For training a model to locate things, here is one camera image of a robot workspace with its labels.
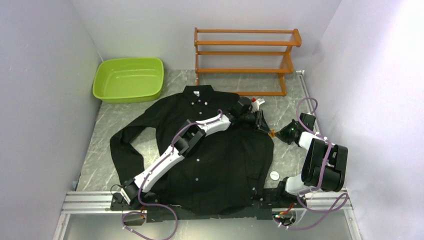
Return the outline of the orange round brooch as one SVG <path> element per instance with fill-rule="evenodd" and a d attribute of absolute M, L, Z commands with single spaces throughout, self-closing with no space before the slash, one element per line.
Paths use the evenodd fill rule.
<path fill-rule="evenodd" d="M 272 129 L 270 132 L 268 132 L 268 135 L 269 135 L 271 138 L 275 138 L 275 137 L 276 137 L 276 132 Z"/>

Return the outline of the white round brooch back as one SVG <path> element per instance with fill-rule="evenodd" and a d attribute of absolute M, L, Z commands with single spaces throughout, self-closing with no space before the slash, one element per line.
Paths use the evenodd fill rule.
<path fill-rule="evenodd" d="M 269 177 L 273 180 L 273 181 L 278 181 L 280 179 L 280 174 L 277 171 L 271 171 L 269 173 Z"/>

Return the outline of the black button shirt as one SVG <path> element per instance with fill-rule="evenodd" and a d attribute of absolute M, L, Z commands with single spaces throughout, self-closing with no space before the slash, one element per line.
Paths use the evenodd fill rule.
<path fill-rule="evenodd" d="M 132 142 L 146 128 L 155 129 L 158 151 L 163 154 L 186 120 L 212 118 L 239 98 L 199 85 L 186 86 L 181 93 L 155 102 L 109 141 L 119 181 L 124 183 L 143 172 L 144 158 Z M 180 205 L 200 215 L 223 214 L 250 206 L 252 196 L 262 194 L 273 155 L 274 142 L 268 134 L 236 125 L 206 137 L 151 190 L 166 205 Z"/>

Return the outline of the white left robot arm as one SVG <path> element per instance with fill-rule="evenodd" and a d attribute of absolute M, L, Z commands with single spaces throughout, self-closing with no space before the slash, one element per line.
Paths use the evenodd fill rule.
<path fill-rule="evenodd" d="M 228 130 L 238 124 L 246 124 L 256 132 L 268 134 L 270 129 L 265 123 L 261 105 L 263 98 L 241 97 L 229 110 L 219 109 L 218 114 L 206 120 L 187 119 L 172 138 L 164 153 L 147 169 L 125 181 L 113 197 L 130 210 L 137 210 L 143 204 L 144 196 L 154 184 L 173 166 L 195 152 L 204 138 Z"/>

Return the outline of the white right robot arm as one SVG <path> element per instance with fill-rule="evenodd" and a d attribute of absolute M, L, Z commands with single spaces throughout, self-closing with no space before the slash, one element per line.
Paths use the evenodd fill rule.
<path fill-rule="evenodd" d="M 282 208 L 293 203 L 295 196 L 308 190 L 339 192 L 345 182 L 348 148 L 331 143 L 313 131 L 316 118 L 301 113 L 299 120 L 292 120 L 276 133 L 286 144 L 295 143 L 307 150 L 301 173 L 285 177 L 278 183 L 275 202 Z"/>

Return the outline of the orange wooden shoe rack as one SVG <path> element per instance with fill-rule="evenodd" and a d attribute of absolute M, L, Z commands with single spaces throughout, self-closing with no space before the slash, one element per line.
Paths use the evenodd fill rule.
<path fill-rule="evenodd" d="M 207 29 L 194 28 L 195 83 L 206 74 L 273 75 L 276 90 L 240 91 L 241 96 L 287 95 L 286 75 L 295 72 L 292 50 L 303 40 L 294 29 Z"/>

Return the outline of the green plastic basin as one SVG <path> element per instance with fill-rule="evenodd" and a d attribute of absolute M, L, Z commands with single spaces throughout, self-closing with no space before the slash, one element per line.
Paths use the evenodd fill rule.
<path fill-rule="evenodd" d="M 92 94 L 113 104 L 154 101 L 161 95 L 164 74 L 164 64 L 157 57 L 108 59 L 98 66 Z"/>

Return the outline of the aluminium table edge rail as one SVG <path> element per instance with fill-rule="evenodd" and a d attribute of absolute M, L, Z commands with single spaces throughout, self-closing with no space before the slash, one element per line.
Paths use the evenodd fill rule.
<path fill-rule="evenodd" d="M 296 76 L 298 77 L 304 96 L 309 98 L 310 95 L 308 93 L 305 81 L 304 81 L 304 70 L 296 70 L 295 71 Z M 310 113 L 312 113 L 312 115 L 315 115 L 315 111 L 318 107 L 317 103 L 313 103 L 311 100 L 307 99 L 306 101 L 306 105 L 307 105 L 307 109 Z M 344 205 L 344 207 L 346 207 L 346 209 L 343 209 L 344 211 L 344 215 L 346 218 L 346 222 L 349 228 L 349 233 L 351 235 L 351 238 L 353 240 L 362 240 L 363 237 L 361 235 L 360 229 L 359 229 L 359 225 L 357 223 L 357 219 L 354 213 L 354 208 L 352 206 L 351 200 L 349 199 L 347 201 L 347 203 Z"/>

